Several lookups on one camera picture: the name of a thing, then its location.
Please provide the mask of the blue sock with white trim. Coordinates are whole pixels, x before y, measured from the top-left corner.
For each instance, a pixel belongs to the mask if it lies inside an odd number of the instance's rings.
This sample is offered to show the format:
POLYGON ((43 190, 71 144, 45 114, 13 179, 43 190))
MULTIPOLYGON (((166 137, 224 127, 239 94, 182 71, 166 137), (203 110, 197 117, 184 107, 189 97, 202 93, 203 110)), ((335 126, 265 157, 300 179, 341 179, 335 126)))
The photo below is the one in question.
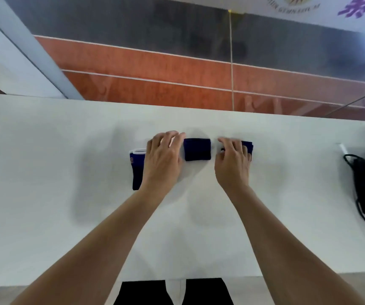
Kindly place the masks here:
POLYGON ((130 163, 133 171, 132 189, 139 190, 143 180, 144 160, 146 148, 133 149, 129 153, 130 163))

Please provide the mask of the dark blue sock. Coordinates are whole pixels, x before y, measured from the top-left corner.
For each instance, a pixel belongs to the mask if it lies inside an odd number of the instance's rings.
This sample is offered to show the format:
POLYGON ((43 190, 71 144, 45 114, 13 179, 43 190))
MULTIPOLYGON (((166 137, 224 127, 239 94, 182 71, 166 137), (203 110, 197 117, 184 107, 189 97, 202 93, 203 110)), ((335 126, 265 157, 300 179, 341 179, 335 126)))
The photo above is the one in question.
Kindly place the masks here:
POLYGON ((249 164, 250 161, 247 160, 247 147, 252 147, 253 149, 253 143, 248 141, 241 141, 243 145, 244 154, 240 154, 234 150, 231 140, 239 140, 239 139, 231 139, 225 137, 219 138, 219 142, 222 144, 222 148, 220 150, 225 150, 223 163, 249 164))
POLYGON ((185 138, 183 148, 186 162, 211 159, 211 140, 209 138, 185 138))

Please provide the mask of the person's left hand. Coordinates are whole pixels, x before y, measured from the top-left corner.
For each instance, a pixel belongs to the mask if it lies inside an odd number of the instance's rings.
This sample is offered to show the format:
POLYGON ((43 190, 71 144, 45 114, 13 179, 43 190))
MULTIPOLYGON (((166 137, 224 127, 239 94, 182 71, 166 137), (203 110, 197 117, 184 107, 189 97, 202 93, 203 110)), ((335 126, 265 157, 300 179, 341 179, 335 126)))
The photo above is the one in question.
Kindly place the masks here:
POLYGON ((145 154, 140 186, 161 195, 167 195, 178 180, 182 169, 180 151, 186 137, 184 132, 180 133, 180 148, 165 148, 165 133, 153 137, 156 138, 156 151, 145 154))

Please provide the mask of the folded dark blue sock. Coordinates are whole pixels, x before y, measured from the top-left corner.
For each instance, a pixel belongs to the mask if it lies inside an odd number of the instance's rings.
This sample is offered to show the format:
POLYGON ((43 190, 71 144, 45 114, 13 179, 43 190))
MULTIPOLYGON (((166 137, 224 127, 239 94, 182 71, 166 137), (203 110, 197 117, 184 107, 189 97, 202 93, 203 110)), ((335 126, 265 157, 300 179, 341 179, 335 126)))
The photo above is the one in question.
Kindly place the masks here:
POLYGON ((185 138, 183 148, 186 162, 211 159, 211 140, 209 138, 185 138))

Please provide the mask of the person's right forearm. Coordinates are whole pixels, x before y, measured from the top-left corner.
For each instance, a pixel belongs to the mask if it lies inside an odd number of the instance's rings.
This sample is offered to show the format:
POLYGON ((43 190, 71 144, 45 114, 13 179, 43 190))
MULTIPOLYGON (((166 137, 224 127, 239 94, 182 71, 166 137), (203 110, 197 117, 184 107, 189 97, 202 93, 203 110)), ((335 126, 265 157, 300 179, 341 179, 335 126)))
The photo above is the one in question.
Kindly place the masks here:
POLYGON ((249 186, 224 186, 275 305, 365 305, 344 279, 300 242, 249 186))

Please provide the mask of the person's right hand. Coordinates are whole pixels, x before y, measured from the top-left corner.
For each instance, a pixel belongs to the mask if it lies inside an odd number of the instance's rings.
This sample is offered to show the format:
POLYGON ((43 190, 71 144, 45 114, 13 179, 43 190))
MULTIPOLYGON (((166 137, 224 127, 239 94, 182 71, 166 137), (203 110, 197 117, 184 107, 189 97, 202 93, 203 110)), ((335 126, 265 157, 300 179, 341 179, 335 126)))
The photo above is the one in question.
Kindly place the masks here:
POLYGON ((249 189, 250 163, 215 164, 216 179, 227 195, 233 195, 249 189))

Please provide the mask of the person's left forearm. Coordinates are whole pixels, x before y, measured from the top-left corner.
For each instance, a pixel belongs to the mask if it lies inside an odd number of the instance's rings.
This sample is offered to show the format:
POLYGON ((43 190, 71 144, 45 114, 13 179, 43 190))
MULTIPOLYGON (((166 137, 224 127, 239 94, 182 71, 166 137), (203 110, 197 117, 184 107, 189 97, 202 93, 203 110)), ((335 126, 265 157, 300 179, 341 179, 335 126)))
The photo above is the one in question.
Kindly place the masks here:
POLYGON ((169 191, 142 185, 11 305, 104 305, 139 233, 169 191))

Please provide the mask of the white banner with purple print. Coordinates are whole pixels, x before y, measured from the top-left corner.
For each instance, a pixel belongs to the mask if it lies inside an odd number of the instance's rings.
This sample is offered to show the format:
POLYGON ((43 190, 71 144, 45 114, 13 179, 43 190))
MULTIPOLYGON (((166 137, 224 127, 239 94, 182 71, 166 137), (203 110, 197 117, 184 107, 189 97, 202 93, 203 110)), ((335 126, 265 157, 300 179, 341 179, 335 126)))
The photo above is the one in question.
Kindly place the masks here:
POLYGON ((365 0, 231 0, 232 11, 365 33, 365 0))

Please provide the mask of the person's black trousers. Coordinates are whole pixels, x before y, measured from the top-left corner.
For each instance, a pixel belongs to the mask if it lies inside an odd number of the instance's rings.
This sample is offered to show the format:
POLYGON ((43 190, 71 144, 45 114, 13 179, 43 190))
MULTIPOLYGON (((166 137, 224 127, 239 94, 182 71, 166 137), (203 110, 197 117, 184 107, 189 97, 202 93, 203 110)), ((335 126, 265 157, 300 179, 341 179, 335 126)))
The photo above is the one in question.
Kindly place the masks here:
POLYGON ((113 305, 234 305, 222 278, 122 282, 113 305))

